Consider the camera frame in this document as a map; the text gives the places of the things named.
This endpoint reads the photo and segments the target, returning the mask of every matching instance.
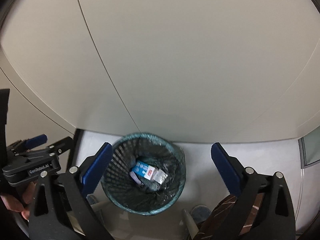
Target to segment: trash bag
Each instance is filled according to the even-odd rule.
[[[162,184],[139,177],[139,186],[129,175],[136,161],[164,171]],[[121,209],[135,214],[155,215],[172,206],[186,182],[184,153],[178,146],[149,133],[132,133],[113,145],[112,161],[101,185],[107,197]]]

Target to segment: blue gripper pad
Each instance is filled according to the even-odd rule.
[[[106,142],[94,156],[87,157],[81,164],[80,180],[83,186],[81,195],[84,198],[94,192],[112,156],[112,145]]]
[[[229,161],[229,155],[220,143],[215,143],[211,147],[211,158],[216,165],[224,184],[226,184],[230,194],[239,197],[241,195],[241,178],[238,172]]]
[[[26,140],[24,143],[24,147],[27,150],[31,150],[33,148],[36,148],[37,146],[45,144],[47,140],[48,140],[47,136],[45,134],[41,134],[39,136]]]

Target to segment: bolt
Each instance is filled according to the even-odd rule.
[[[40,173],[40,176],[41,176],[42,178],[44,178],[44,177],[47,176],[47,175],[48,175],[47,171],[42,171],[42,172]]]
[[[276,176],[279,178],[279,179],[282,179],[283,178],[283,174],[279,171],[276,172]]]
[[[245,172],[248,173],[248,174],[253,174],[254,173],[254,169],[251,168],[251,167],[247,167],[247,168],[245,168]]]
[[[77,166],[73,166],[73,167],[71,167],[70,169],[69,169],[69,172],[70,173],[76,173],[78,171],[78,167]]]

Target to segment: hand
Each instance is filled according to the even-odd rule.
[[[32,202],[33,193],[35,189],[36,189],[36,184],[34,184],[33,182],[30,182],[25,192],[22,194],[22,200],[26,204],[30,204]],[[23,216],[24,219],[26,220],[29,219],[29,216],[30,216],[29,206],[24,208],[18,199],[16,199],[15,197],[9,194],[1,194],[1,198],[7,209],[15,212],[21,212],[21,215]]]

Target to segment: mesh pattern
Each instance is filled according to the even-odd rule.
[[[162,185],[140,178],[139,187],[129,176],[136,160],[168,174]],[[154,215],[169,208],[179,198],[186,181],[183,151],[170,142],[148,133],[129,134],[113,146],[113,158],[101,184],[107,197],[131,213]]]

